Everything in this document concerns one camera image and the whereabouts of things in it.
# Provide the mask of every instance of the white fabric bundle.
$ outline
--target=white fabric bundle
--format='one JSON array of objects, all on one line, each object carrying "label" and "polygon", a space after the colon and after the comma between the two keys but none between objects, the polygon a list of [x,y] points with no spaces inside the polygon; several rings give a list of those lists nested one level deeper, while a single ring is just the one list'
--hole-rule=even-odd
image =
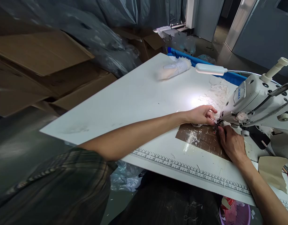
[{"label": "white fabric bundle", "polygon": [[191,61],[187,58],[180,57],[177,59],[174,56],[169,57],[172,59],[172,63],[165,65],[163,69],[159,71],[158,78],[160,80],[174,77],[182,72],[185,72],[191,67]]}]

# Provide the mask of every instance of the shirt sleeve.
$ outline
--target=shirt sleeve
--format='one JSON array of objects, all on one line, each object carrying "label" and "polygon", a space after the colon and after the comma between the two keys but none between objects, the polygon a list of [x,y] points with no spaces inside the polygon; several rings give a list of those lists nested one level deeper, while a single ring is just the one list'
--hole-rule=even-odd
[{"label": "shirt sleeve", "polygon": [[116,167],[82,148],[58,155],[0,198],[0,223],[100,224]]}]

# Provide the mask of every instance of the measuring scale markings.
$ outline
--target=measuring scale markings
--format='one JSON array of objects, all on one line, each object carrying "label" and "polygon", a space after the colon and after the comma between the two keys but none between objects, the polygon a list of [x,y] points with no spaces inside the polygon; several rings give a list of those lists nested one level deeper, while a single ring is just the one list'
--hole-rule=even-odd
[{"label": "measuring scale markings", "polygon": [[[160,154],[156,154],[151,151],[147,151],[143,148],[138,148],[130,153],[131,156],[140,158],[142,160],[148,161],[150,163],[154,163],[156,165],[165,167],[167,169],[171,169],[182,174],[188,175],[190,177],[199,179],[204,182],[208,182],[210,184],[216,185],[218,187],[225,188],[230,191],[234,191],[238,194],[242,194],[244,196],[253,198],[250,189],[247,185],[234,182],[232,180],[226,179],[221,176],[217,176],[213,173],[207,172],[205,170],[201,170],[198,167],[190,166],[185,163],[181,163],[177,160],[171,159],[169,157],[162,156]],[[288,210],[288,201],[281,199],[281,202]]]}]

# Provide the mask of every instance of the brown mat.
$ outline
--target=brown mat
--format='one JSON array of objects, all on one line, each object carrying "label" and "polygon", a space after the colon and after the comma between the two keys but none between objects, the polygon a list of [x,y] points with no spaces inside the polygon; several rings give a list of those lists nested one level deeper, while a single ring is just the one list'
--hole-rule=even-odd
[{"label": "brown mat", "polygon": [[231,161],[224,149],[221,147],[218,132],[214,134],[212,126],[202,125],[201,127],[196,128],[190,123],[185,123],[180,125],[175,137],[188,144],[194,145],[207,152]]}]

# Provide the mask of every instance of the beige paper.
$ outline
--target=beige paper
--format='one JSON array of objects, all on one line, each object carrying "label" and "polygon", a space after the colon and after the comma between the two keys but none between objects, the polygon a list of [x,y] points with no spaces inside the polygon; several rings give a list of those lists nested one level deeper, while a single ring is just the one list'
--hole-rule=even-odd
[{"label": "beige paper", "polygon": [[263,156],[259,159],[259,173],[270,185],[287,194],[286,182],[282,176],[282,167],[288,159],[275,156]]}]

